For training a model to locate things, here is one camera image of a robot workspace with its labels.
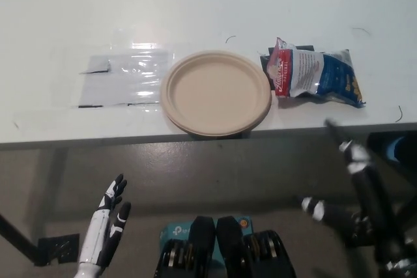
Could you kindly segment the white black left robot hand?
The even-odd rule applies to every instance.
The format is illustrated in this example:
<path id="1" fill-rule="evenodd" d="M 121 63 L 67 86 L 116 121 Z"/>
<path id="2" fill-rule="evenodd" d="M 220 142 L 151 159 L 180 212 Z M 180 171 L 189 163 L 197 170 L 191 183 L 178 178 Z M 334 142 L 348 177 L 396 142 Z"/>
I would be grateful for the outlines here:
<path id="1" fill-rule="evenodd" d="M 123 203 L 114 222 L 111 222 L 111 213 L 122 201 L 126 185 L 127 180 L 120 174 L 103 194 L 85 235 L 76 277 L 99 277 L 110 265 L 131 210 L 130 202 Z"/>

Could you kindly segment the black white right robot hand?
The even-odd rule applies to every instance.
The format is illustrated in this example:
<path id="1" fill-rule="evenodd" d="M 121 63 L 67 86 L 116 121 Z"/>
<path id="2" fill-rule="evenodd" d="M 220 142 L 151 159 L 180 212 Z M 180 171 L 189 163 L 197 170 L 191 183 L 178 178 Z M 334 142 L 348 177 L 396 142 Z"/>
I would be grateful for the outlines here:
<path id="1" fill-rule="evenodd" d="M 324 125 L 343 156 L 360 211 L 352 213 L 315 197 L 300 197 L 302 210 L 334 230 L 346 247 L 372 245 L 377 262 L 383 266 L 415 258 L 416 249 L 407 241 L 397 221 L 388 192 L 367 149 L 331 120 L 325 120 Z"/>

